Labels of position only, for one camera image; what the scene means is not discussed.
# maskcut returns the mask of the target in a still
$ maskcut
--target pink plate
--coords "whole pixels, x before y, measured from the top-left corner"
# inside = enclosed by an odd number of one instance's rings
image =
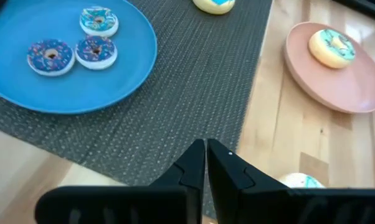
[[[343,69],[322,65],[308,50],[310,37],[322,29],[333,28],[303,22],[293,27],[288,34],[285,60],[293,78],[310,96],[333,110],[345,113],[374,111],[374,61],[355,40],[347,36],[356,51],[354,62]]]

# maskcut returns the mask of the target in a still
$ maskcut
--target donut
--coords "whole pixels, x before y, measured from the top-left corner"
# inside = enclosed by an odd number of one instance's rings
[[[204,12],[220,15],[229,12],[235,0],[193,0],[193,3]]]
[[[117,16],[105,7],[93,6],[82,10],[80,26],[88,35],[111,37],[117,32]]]
[[[107,37],[88,36],[77,44],[77,60],[92,70],[101,70],[111,66],[117,58],[117,48]]]
[[[330,68],[347,67],[355,59],[355,48],[351,41],[331,29],[313,34],[308,46],[314,58]]]
[[[302,173],[292,173],[284,175],[279,179],[279,182],[290,188],[302,187],[302,188],[324,188],[318,180],[311,177],[310,175]]]
[[[73,50],[61,40],[42,40],[28,48],[27,63],[40,75],[63,75],[73,67],[74,62]]]

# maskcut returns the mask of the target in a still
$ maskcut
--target wooden table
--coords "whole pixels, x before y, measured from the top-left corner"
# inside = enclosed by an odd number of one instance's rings
[[[238,155],[274,178],[304,172],[328,187],[375,187],[375,112],[325,108],[300,89],[283,63],[286,35],[302,21],[345,31],[375,60],[374,20],[327,0],[274,0]],[[0,133],[0,224],[34,223],[37,199],[70,184],[120,185]]]

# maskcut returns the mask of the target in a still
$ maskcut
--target woven placemat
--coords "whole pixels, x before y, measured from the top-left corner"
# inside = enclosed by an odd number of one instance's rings
[[[147,185],[197,138],[236,148],[272,0],[236,0],[223,16],[191,0],[131,2],[158,38],[156,65],[143,86],[78,116],[0,98],[0,130],[128,185]],[[203,212],[215,217],[208,181]]]

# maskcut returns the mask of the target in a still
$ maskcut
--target blue plate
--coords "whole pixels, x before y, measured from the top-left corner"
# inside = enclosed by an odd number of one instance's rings
[[[9,0],[0,13],[0,96],[31,110],[75,114],[106,107],[128,96],[148,77],[157,56],[156,34],[147,18],[122,0]],[[75,47],[85,37],[79,25],[83,8],[110,8],[120,27],[111,37],[116,62],[88,70],[75,61],[69,73],[45,77],[27,63],[28,47],[41,39],[60,39]]]

